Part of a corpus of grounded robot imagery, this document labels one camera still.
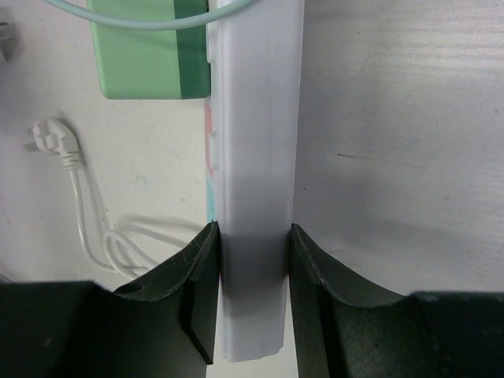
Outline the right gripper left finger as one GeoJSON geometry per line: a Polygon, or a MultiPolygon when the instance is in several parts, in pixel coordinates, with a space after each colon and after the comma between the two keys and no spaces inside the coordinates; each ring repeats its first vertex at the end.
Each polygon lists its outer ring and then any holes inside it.
{"type": "Polygon", "coordinates": [[[4,377],[204,377],[213,362],[219,228],[115,291],[91,281],[1,286],[4,377]]]}

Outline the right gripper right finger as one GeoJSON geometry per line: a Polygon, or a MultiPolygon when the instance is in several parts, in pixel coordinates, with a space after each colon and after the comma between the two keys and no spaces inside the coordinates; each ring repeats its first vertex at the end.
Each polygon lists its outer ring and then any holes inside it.
{"type": "Polygon", "coordinates": [[[500,377],[503,295],[400,295],[347,268],[298,225],[289,287],[301,377],[500,377]]]}

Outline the white power strip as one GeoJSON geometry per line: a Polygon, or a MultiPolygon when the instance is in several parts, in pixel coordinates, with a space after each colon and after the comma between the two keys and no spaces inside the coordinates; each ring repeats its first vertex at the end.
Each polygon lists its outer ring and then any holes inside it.
{"type": "Polygon", "coordinates": [[[304,8],[255,1],[207,28],[207,213],[220,229],[219,329],[230,362],[284,344],[304,8]]]}

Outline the green charger plug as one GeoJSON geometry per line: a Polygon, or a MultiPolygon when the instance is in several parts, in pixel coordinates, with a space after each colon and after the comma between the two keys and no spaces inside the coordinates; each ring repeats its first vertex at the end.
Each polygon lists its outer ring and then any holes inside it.
{"type": "MultiPolygon", "coordinates": [[[[89,1],[97,13],[171,20],[205,13],[206,1],[89,1]]],[[[98,78],[108,99],[196,99],[210,94],[206,26],[140,31],[91,25],[98,78]]]]}

